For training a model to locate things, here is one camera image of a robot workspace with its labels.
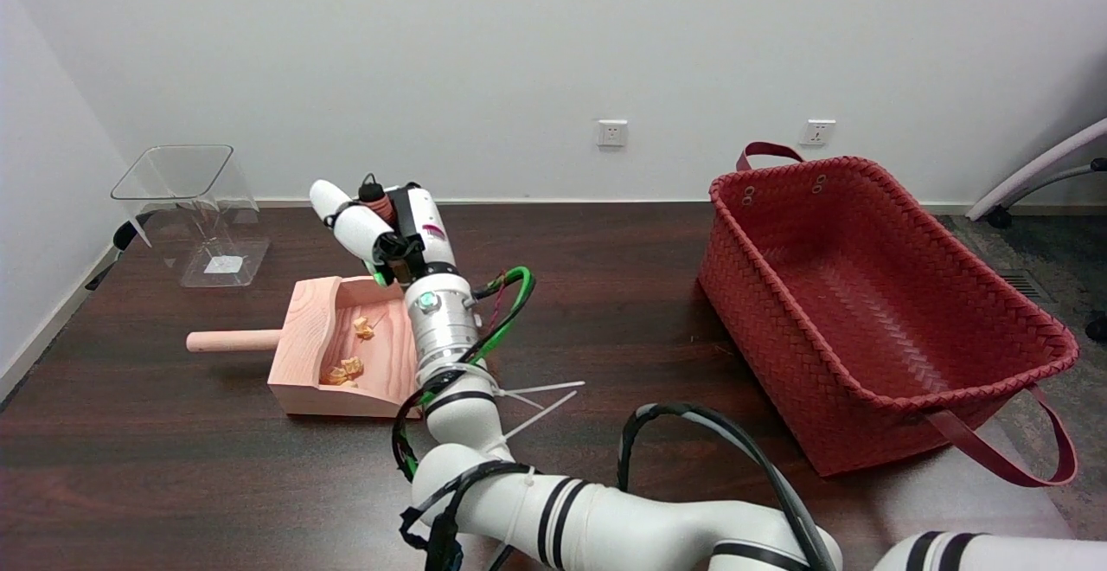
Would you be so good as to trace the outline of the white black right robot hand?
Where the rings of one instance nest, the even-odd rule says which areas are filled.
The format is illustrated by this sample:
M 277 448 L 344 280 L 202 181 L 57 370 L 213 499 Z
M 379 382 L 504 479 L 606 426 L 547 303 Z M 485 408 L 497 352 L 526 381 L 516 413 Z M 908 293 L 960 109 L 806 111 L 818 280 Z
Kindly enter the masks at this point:
M 417 183 L 385 188 L 372 173 L 348 196 L 315 180 L 309 199 L 325 228 L 383 286 L 406 290 L 434 274 L 458 274 L 453 247 L 436 204 Z

